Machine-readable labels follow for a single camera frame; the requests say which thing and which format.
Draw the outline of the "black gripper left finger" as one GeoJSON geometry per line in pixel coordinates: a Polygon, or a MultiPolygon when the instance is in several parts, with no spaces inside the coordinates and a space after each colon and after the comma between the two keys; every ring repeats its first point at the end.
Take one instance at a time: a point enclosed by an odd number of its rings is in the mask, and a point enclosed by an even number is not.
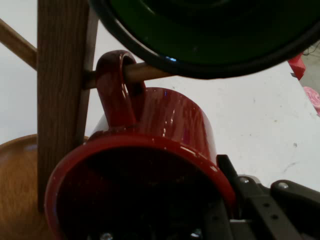
{"type": "Polygon", "coordinates": [[[209,202],[202,211],[203,240],[233,240],[229,216],[222,199],[209,202]]]}

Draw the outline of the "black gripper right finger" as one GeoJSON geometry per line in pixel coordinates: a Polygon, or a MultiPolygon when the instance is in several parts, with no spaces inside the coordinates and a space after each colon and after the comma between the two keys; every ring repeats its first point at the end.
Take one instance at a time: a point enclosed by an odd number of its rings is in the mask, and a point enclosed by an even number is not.
{"type": "Polygon", "coordinates": [[[320,193],[290,180],[277,180],[270,187],[252,176],[237,174],[227,155],[216,157],[218,167],[236,196],[239,223],[236,233],[255,240],[318,240],[320,193]]]}

